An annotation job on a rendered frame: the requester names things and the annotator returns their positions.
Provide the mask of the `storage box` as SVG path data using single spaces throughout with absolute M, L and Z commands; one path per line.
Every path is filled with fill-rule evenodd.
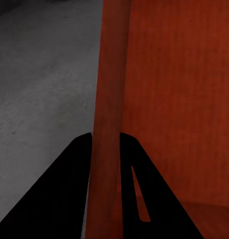
M 122 132 L 203 238 L 229 239 L 229 0 L 104 0 L 85 239 L 123 239 Z

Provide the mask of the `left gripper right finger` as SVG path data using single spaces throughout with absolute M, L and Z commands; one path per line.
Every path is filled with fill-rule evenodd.
M 139 219 L 133 166 L 151 222 Z M 139 141 L 120 134 L 123 239 L 204 239 Z

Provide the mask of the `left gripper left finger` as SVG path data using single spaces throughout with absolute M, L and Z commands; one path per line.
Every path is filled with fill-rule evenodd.
M 81 239 L 92 154 L 74 138 L 0 222 L 0 239 Z

